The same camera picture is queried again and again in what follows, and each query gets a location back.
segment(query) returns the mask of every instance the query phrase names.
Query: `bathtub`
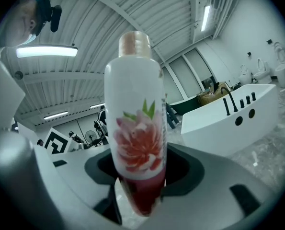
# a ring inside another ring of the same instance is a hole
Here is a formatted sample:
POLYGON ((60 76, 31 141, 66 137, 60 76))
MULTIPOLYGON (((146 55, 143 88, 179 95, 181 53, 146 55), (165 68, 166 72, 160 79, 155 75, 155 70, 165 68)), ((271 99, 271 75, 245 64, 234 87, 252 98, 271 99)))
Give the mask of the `bathtub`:
POLYGON ((273 84, 247 84, 233 91, 238 112, 227 100, 230 115, 223 97, 183 115, 182 138, 185 145, 204 152, 228 156, 269 133, 278 123, 278 90, 273 84), (255 92, 256 101, 251 93, 255 92))

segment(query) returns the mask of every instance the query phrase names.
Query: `concrete floor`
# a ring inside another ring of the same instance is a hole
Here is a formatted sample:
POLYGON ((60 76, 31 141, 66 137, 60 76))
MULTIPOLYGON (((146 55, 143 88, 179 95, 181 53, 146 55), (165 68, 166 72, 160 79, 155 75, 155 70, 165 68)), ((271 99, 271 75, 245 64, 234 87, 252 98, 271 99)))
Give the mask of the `concrete floor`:
MULTIPOLYGON (((279 123, 268 135, 252 145, 229 156, 253 175, 279 193, 285 187, 285 89, 281 89, 277 80, 279 92, 279 123)), ((168 142, 184 145, 181 137, 181 125, 175 129, 168 127, 168 142)), ((116 197, 123 219, 123 227, 136 229, 148 218, 138 216, 129 205, 120 182, 115 184, 116 197)))

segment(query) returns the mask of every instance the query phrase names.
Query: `bottle cap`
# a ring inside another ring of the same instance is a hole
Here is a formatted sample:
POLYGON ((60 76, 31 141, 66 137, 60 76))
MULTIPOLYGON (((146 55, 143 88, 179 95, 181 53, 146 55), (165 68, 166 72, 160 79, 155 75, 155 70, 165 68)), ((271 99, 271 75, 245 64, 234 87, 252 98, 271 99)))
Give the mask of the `bottle cap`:
POLYGON ((152 58, 150 38, 148 35, 138 31, 123 34, 119 40, 119 57, 126 55, 152 58))

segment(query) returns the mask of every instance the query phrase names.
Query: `white bottle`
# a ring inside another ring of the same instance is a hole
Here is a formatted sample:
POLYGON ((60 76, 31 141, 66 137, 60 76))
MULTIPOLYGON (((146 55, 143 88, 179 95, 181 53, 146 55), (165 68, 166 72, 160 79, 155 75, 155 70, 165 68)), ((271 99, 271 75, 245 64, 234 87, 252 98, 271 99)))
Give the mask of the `white bottle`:
POLYGON ((151 59, 149 37, 128 32, 119 58, 105 69, 109 145, 120 182, 135 211, 149 215, 164 186, 167 117, 163 72, 151 59))

